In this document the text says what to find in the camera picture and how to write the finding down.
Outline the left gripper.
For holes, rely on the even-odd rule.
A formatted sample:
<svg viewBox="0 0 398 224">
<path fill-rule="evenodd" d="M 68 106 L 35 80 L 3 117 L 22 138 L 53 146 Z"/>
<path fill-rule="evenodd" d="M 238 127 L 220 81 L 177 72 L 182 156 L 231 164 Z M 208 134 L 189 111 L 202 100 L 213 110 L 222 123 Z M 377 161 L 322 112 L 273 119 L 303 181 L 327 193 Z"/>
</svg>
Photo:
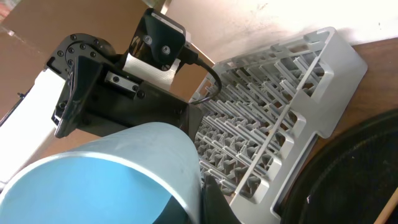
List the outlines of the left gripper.
<svg viewBox="0 0 398 224">
<path fill-rule="evenodd" d="M 202 111 L 116 67 L 79 56 L 54 111 L 56 138 L 76 128 L 103 137 L 150 122 L 171 124 L 195 138 Z"/>
</svg>

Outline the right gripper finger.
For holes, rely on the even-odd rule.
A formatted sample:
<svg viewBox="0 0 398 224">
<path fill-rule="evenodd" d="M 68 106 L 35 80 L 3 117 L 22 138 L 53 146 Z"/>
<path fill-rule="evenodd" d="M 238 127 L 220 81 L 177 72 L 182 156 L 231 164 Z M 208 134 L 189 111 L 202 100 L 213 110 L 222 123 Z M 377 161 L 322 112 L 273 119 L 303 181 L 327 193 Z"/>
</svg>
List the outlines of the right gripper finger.
<svg viewBox="0 0 398 224">
<path fill-rule="evenodd" d="M 204 224 L 239 224 L 216 180 L 206 176 L 201 192 L 201 222 Z"/>
</svg>

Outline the light blue plastic cup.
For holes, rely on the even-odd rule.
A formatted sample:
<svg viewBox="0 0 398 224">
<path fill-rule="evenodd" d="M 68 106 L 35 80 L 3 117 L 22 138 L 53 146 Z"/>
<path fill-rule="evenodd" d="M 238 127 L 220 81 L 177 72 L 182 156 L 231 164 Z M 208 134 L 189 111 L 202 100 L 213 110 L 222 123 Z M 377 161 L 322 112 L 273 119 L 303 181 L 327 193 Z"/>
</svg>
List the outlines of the light blue plastic cup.
<svg viewBox="0 0 398 224">
<path fill-rule="evenodd" d="M 1 193 L 2 223 L 199 223 L 193 141 L 146 123 L 40 159 Z"/>
</svg>

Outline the wooden chopstick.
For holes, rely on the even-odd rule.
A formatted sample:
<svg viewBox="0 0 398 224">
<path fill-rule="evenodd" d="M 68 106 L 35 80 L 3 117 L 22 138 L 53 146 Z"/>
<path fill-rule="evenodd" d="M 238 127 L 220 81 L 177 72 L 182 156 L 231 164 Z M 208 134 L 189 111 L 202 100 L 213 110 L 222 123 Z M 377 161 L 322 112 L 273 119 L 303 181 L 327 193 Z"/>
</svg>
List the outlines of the wooden chopstick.
<svg viewBox="0 0 398 224">
<path fill-rule="evenodd" d="M 376 218 L 374 224 L 385 224 L 397 206 L 398 201 L 398 188 L 394 191 L 391 198 L 388 200 L 379 216 Z"/>
</svg>

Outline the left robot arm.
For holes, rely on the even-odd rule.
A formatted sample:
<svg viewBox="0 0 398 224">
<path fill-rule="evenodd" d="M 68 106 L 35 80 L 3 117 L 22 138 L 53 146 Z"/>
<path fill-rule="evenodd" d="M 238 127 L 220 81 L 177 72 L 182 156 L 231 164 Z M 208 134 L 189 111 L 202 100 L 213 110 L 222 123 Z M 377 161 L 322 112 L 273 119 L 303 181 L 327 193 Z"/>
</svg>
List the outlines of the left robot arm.
<svg viewBox="0 0 398 224">
<path fill-rule="evenodd" d="M 193 138 L 198 106 L 125 72 L 126 54 L 88 34 L 66 37 L 31 89 L 1 120 L 1 185 L 36 160 L 55 138 L 77 129 L 104 137 L 150 122 L 174 125 Z"/>
</svg>

